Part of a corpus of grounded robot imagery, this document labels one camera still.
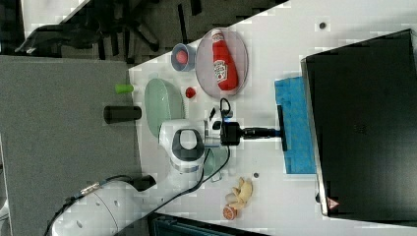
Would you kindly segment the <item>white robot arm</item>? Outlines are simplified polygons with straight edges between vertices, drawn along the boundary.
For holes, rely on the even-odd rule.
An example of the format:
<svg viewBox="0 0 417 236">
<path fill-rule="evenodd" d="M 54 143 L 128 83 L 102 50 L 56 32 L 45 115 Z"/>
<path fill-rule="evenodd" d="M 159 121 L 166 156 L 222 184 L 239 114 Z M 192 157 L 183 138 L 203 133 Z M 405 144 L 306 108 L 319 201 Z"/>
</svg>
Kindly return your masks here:
<svg viewBox="0 0 417 236">
<path fill-rule="evenodd" d="M 211 148 L 237 146 L 243 139 L 284 138 L 284 129 L 241 128 L 229 109 L 214 107 L 202 121 L 168 120 L 158 144 L 168 159 L 167 176 L 106 179 L 81 190 L 51 224 L 51 236 L 115 236 L 170 201 L 200 188 Z"/>
</svg>

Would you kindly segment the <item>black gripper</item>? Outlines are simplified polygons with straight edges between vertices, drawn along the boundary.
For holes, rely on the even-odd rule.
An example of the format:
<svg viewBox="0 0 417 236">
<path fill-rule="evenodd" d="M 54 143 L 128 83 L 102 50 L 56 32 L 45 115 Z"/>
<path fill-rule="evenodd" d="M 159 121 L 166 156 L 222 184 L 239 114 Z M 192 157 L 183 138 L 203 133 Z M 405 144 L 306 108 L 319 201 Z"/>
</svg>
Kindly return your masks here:
<svg viewBox="0 0 417 236">
<path fill-rule="evenodd" d="M 220 143 L 223 146 L 238 146 L 241 137 L 244 140 L 280 138 L 280 131 L 259 127 L 245 128 L 242 130 L 238 122 L 224 122 L 221 125 Z"/>
</svg>

